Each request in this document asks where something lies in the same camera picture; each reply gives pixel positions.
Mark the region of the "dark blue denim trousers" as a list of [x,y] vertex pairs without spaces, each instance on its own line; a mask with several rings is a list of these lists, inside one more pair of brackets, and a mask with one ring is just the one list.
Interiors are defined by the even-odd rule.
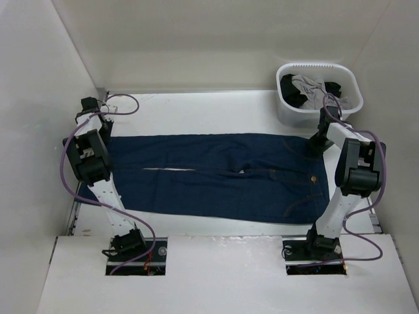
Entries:
[[115,137],[107,150],[117,192],[133,211],[312,224],[329,203],[325,162],[302,137]]

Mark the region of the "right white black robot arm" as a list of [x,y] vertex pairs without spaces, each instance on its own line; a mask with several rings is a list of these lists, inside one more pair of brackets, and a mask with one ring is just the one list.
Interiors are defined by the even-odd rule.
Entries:
[[335,192],[324,213],[307,233],[304,252],[309,259],[322,265],[340,245],[341,231],[347,230],[350,217],[368,211],[373,206],[355,210],[373,192],[382,197],[386,186],[387,145],[371,131],[356,131],[340,119],[340,109],[324,106],[320,109],[318,132],[309,140],[312,151],[322,155],[332,145],[340,149],[335,170]]

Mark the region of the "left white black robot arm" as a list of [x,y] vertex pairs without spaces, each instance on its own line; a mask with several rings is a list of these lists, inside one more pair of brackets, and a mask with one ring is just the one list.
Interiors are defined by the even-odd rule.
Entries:
[[63,139],[64,151],[60,167],[68,159],[73,173],[80,183],[93,193],[94,198],[76,195],[79,201],[98,205],[106,210],[113,228],[110,248],[102,253],[113,262],[141,260],[150,254],[151,246],[146,243],[138,219],[129,215],[119,196],[113,178],[113,163],[106,144],[111,140],[113,120],[106,116],[118,112],[101,110],[106,103],[94,97],[81,99],[82,111],[76,115],[76,130]]

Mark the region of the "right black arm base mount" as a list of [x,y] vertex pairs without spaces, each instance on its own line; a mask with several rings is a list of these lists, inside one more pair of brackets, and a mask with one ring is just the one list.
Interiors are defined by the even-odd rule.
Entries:
[[282,257],[288,275],[346,275],[339,242],[334,249],[311,251],[305,239],[285,239]]

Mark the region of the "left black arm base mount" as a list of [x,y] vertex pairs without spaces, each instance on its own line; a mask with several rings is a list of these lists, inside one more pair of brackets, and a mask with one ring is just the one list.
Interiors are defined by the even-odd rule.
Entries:
[[119,266],[133,257],[139,255],[133,252],[127,257],[116,254],[113,249],[103,250],[106,260],[105,274],[106,276],[164,276],[166,274],[166,260],[168,257],[168,238],[158,237],[152,251],[127,263],[127,265]]

